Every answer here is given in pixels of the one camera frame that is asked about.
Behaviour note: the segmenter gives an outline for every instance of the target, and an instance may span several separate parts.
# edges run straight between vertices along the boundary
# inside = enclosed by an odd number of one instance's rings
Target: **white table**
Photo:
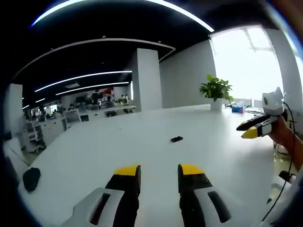
[[[179,163],[205,170],[213,186],[234,195],[261,218],[273,176],[270,138],[244,140],[236,127],[252,114],[212,112],[208,105],[162,109],[83,122],[60,135],[36,159],[41,170],[31,194],[19,185],[24,202],[43,225],[61,224],[72,208],[117,168],[140,164],[140,208],[136,226],[182,227]],[[170,139],[182,136],[182,141]]]

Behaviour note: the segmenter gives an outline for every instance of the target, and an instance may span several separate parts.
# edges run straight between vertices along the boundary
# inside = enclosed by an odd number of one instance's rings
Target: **black mouse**
[[[30,168],[23,174],[23,184],[28,192],[36,189],[41,173],[38,168]]]

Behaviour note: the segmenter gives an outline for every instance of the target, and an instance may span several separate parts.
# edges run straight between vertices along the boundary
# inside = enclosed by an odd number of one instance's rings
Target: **ceiling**
[[[253,0],[168,0],[205,21],[215,31],[261,23],[275,27]],[[69,90],[64,82],[91,73],[127,68],[136,48],[157,50],[159,60],[208,39],[210,32],[187,16],[145,0],[85,0],[55,11],[35,25],[44,12],[64,2],[8,3],[11,18],[3,18],[6,31],[2,73],[23,85],[23,106],[58,98]],[[77,79],[81,87],[125,82],[131,73]]]

